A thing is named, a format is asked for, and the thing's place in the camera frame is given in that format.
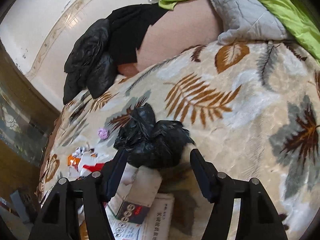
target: red label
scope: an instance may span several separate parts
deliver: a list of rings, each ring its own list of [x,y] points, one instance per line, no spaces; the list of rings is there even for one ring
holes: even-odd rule
[[[134,212],[134,214],[138,215],[140,213],[141,209],[142,209],[142,206],[138,206],[136,211]]]

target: circular icon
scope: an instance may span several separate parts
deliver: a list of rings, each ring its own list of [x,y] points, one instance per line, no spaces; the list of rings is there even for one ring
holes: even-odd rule
[[[131,215],[132,215],[132,212],[129,211],[129,210],[127,210],[127,211],[124,212],[124,216],[125,216],[125,217],[130,217]]]
[[[129,222],[129,218],[123,217],[123,218],[121,218],[121,221],[124,222],[124,223]]]
[[[120,226],[121,228],[125,228],[127,225],[126,225],[126,223],[120,222],[120,223],[118,224],[118,226]]]
[[[127,206],[127,210],[133,211],[135,209],[135,207],[136,207],[135,205],[130,204],[130,205]]]

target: green bedsheet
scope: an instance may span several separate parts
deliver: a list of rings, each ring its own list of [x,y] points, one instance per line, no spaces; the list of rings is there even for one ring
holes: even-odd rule
[[[291,0],[259,0],[320,64],[320,32],[307,13]]]

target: bed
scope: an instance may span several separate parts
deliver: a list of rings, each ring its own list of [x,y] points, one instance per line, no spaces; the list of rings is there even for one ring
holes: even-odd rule
[[[230,9],[223,8],[225,1],[211,1],[218,14]],[[97,99],[80,92],[65,105],[50,138],[40,198],[59,178],[77,179],[68,166],[76,148],[87,146],[111,160],[119,128],[135,107],[149,103],[156,120],[181,121],[218,171],[235,179],[259,178],[288,239],[299,239],[320,207],[319,52],[303,48],[308,46],[287,32],[290,26],[282,29],[278,19],[250,23],[259,26],[250,32],[242,24],[226,27],[222,17],[218,40],[197,44],[133,77],[118,77]],[[274,25],[274,32],[257,31]],[[101,128],[110,132],[108,139],[99,138]],[[212,210],[186,164],[187,154],[170,173],[162,171],[160,190],[175,197],[169,239],[201,239]],[[235,201],[228,239],[235,237],[239,208]],[[80,230],[85,239],[85,226]]]

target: purple pom-pom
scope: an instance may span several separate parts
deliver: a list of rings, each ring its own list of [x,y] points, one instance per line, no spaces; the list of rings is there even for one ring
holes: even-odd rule
[[[101,129],[99,129],[99,131],[98,131],[98,135],[99,135],[99,137],[100,137],[101,140],[106,140],[106,139],[108,139],[110,133],[109,133],[109,130],[108,130],[108,129],[101,128]]]

